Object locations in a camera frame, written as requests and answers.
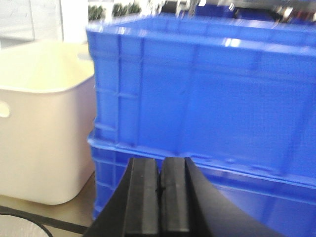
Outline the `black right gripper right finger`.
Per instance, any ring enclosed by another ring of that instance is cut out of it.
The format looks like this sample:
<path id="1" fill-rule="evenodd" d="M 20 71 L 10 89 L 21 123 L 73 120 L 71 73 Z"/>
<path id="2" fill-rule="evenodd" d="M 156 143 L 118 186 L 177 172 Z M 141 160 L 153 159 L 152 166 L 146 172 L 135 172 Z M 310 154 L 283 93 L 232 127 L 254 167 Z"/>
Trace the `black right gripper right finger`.
<path id="1" fill-rule="evenodd" d="M 166 158 L 160 173 L 163 237 L 280 237 L 222 195 L 190 158 Z"/>

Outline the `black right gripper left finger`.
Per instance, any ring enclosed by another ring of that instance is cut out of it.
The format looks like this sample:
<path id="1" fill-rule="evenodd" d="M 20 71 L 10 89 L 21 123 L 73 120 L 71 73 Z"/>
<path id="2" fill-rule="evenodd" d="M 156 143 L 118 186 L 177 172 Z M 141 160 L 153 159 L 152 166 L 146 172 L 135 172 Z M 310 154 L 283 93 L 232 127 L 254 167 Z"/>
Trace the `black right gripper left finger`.
<path id="1" fill-rule="evenodd" d="M 85 237 L 158 237 L 158 168 L 152 158 L 131 158 L 114 194 Z"/>

